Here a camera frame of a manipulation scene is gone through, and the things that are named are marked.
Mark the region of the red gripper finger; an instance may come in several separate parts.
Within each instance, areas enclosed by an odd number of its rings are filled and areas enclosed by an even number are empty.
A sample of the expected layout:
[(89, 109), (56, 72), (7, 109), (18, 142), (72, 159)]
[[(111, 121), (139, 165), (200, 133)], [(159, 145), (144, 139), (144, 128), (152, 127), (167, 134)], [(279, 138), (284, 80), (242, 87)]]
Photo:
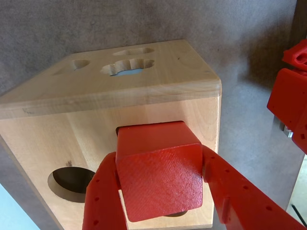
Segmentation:
[(128, 229), (115, 159), (115, 152), (105, 156), (86, 188), (83, 230)]
[(228, 230), (303, 230), (305, 227), (207, 146), (203, 179), (219, 221)]

